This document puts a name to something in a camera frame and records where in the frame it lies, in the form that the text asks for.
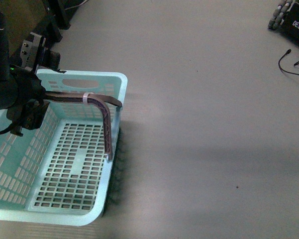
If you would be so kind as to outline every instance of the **basket grid bottom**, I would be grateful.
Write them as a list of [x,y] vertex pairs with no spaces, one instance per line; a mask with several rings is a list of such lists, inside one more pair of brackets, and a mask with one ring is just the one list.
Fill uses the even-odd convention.
[[62,120],[28,203],[30,211],[86,214],[105,161],[102,123]]

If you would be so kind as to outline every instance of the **white cable tie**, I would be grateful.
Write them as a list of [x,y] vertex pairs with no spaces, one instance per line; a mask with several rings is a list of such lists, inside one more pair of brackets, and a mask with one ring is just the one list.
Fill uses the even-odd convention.
[[89,95],[92,94],[92,92],[85,92],[84,95],[83,95],[83,104],[88,106],[89,103],[88,103],[88,97]]

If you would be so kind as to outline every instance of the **dark wall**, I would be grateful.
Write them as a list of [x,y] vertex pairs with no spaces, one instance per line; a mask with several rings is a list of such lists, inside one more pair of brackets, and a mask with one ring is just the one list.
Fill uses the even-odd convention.
[[46,15],[40,0],[0,0],[0,11],[7,21],[10,55]]

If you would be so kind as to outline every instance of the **gray floor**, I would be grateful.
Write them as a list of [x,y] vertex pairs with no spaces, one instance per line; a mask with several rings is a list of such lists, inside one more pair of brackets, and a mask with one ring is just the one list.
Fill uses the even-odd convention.
[[91,0],[61,67],[128,77],[120,192],[84,227],[0,222],[0,239],[299,239],[299,48],[272,0]]

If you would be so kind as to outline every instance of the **light blue plastic basket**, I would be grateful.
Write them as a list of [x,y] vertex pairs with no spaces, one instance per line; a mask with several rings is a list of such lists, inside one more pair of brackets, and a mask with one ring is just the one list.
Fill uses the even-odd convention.
[[[47,91],[94,92],[124,102],[120,73],[39,70]],[[115,152],[121,108],[111,112]],[[0,111],[0,130],[10,124]],[[42,127],[0,135],[0,220],[83,226],[102,214],[112,161],[104,153],[95,106],[51,102]]]

